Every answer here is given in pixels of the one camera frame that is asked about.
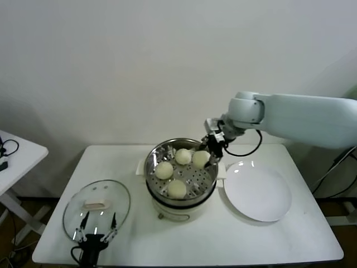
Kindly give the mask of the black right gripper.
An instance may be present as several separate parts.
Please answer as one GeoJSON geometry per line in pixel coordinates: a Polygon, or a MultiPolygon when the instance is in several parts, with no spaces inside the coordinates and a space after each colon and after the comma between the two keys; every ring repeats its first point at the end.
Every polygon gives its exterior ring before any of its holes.
{"type": "Polygon", "coordinates": [[[224,141],[217,141],[214,135],[205,135],[201,139],[199,150],[206,150],[208,148],[210,157],[205,164],[205,168],[209,166],[217,165],[223,157],[224,141]]]}

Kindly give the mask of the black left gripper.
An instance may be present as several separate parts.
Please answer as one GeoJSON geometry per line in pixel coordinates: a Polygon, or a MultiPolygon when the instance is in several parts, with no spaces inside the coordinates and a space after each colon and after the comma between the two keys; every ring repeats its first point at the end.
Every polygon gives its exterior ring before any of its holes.
{"type": "Polygon", "coordinates": [[[73,241],[80,242],[79,247],[82,250],[82,256],[79,261],[80,267],[96,267],[100,252],[108,247],[107,242],[111,242],[117,235],[116,213],[113,214],[109,231],[103,234],[85,235],[84,229],[89,218],[89,211],[81,220],[80,226],[75,229],[73,241]]]}

